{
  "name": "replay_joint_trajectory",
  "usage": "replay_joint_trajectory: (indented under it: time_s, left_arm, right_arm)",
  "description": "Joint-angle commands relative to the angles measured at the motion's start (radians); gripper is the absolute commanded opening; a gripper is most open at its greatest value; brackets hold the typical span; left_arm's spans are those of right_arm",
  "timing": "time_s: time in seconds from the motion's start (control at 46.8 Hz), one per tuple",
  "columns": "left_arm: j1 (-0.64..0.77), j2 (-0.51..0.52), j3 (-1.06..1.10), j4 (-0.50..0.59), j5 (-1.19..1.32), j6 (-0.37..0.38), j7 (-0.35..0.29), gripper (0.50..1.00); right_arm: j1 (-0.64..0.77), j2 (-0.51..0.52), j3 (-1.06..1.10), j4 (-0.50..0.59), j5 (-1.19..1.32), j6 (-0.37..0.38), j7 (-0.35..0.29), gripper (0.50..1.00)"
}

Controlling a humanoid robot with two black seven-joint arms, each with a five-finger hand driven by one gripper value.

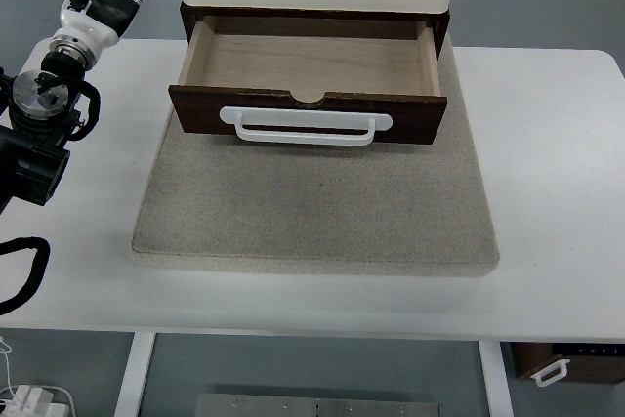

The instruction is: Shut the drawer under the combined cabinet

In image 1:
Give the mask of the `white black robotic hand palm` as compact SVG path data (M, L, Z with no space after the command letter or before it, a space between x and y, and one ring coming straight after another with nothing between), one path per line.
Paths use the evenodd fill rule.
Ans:
M64 0L59 36L82 42L87 48L116 45L132 23L140 0L88 0L82 9L73 0Z

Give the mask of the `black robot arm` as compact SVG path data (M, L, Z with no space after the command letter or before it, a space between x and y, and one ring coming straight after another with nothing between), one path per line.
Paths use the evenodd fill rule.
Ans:
M1 204L18 198L43 206L67 166L69 142L87 137L101 110L85 79L104 49L116 45L144 0L64 0L61 27L38 68L1 77Z

